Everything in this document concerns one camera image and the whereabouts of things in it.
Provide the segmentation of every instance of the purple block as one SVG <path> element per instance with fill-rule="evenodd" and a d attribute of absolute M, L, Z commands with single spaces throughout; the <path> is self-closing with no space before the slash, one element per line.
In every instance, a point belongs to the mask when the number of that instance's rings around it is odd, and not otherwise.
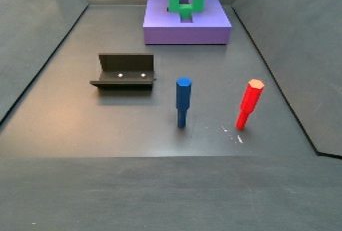
<path fill-rule="evenodd" d="M 192 22 L 166 11 L 168 0 L 146 0 L 145 44 L 226 44 L 230 24 L 218 0 L 204 0 L 204 11 L 192 12 Z"/>

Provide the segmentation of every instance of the gray floor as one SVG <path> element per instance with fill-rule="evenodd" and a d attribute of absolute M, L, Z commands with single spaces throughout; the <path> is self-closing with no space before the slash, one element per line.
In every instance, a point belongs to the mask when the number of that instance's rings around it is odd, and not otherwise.
<path fill-rule="evenodd" d="M 337 231 L 340 172 L 321 157 L 1 159 L 1 230 Z"/>
<path fill-rule="evenodd" d="M 142 6 L 90 6 L 1 126 L 1 157 L 312 156 L 233 15 L 230 43 L 145 46 Z M 152 93 L 100 92 L 98 53 L 154 54 Z M 188 124 L 176 128 L 174 81 L 193 81 Z M 245 130 L 233 128 L 246 81 L 265 89 Z"/>

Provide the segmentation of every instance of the red peg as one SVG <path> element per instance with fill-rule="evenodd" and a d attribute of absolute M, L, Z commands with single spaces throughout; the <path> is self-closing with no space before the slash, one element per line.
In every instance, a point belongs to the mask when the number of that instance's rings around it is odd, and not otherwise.
<path fill-rule="evenodd" d="M 244 128 L 248 116 L 256 106 L 264 84 L 260 80 L 252 79 L 248 82 L 242 99 L 240 102 L 240 114 L 236 121 L 236 128 L 241 130 Z"/>

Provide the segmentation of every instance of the green u-shaped block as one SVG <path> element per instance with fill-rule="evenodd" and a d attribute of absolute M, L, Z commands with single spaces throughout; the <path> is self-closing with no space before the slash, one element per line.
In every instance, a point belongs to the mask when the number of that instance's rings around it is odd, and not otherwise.
<path fill-rule="evenodd" d="M 190 4 L 180 4 L 178 0 L 168 0 L 168 11 L 178 12 L 181 19 L 189 19 L 192 12 L 201 12 L 204 0 L 192 0 Z"/>

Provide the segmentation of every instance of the black l-shaped holder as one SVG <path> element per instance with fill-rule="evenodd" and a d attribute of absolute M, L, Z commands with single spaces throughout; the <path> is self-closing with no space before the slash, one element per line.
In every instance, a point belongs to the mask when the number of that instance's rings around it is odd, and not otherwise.
<path fill-rule="evenodd" d="M 153 54 L 100 53 L 101 75 L 89 83 L 100 89 L 150 88 L 154 81 Z"/>

